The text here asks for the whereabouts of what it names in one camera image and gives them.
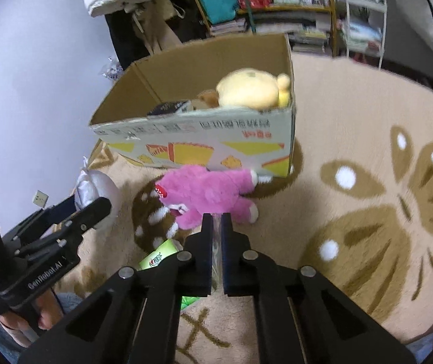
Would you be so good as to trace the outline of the person's left hand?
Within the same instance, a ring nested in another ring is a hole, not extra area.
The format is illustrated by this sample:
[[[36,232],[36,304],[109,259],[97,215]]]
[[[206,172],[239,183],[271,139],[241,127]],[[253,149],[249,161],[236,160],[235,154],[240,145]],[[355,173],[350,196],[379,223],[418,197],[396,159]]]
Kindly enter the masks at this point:
[[[37,331],[51,329],[64,316],[63,308],[52,290],[41,294],[28,309],[28,312],[5,312],[0,315],[0,326],[23,348],[38,338]]]

